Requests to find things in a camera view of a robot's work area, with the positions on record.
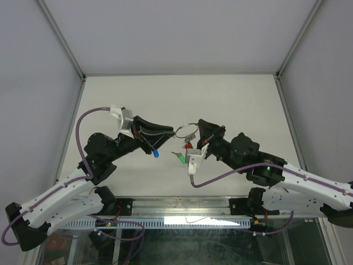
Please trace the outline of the large silver keyring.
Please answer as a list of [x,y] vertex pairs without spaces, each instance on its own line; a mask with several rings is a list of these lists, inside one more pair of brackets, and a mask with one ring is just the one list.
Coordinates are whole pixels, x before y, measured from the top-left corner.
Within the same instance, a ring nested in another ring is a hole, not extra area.
[[185,139],[189,135],[194,135],[198,132],[198,123],[187,123],[179,126],[175,131],[175,137],[178,139]]

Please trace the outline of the red key tag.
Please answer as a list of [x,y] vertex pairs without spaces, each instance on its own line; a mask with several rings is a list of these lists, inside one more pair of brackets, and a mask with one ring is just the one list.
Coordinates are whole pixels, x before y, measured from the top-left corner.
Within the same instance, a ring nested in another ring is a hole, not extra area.
[[191,144],[190,142],[187,142],[187,143],[184,145],[184,148],[185,148],[185,149],[192,149],[193,146],[192,146],[192,144]]

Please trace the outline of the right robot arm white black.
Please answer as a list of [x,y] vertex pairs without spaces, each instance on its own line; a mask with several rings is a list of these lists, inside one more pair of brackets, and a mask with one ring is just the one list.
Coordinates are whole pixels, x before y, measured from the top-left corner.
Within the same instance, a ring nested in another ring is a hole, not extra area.
[[260,145],[240,133],[224,139],[226,128],[198,121],[197,148],[202,157],[215,156],[231,171],[201,183],[204,187],[234,173],[245,174],[251,188],[247,209],[250,215],[264,211],[298,211],[323,216],[336,226],[352,228],[352,183],[332,181],[295,167],[283,158],[261,152]]

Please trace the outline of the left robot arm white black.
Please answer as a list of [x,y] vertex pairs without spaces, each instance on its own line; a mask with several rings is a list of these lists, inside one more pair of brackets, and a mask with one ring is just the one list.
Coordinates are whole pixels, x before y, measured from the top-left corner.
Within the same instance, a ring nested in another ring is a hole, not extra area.
[[30,251],[77,218],[99,212],[111,214],[115,196],[99,184],[116,170],[113,162],[137,149],[157,155],[174,134],[173,127],[153,124],[139,116],[129,119],[115,139],[100,132],[92,134],[81,148],[87,155],[68,177],[26,203],[6,206],[7,229],[13,231],[14,244],[23,252]]

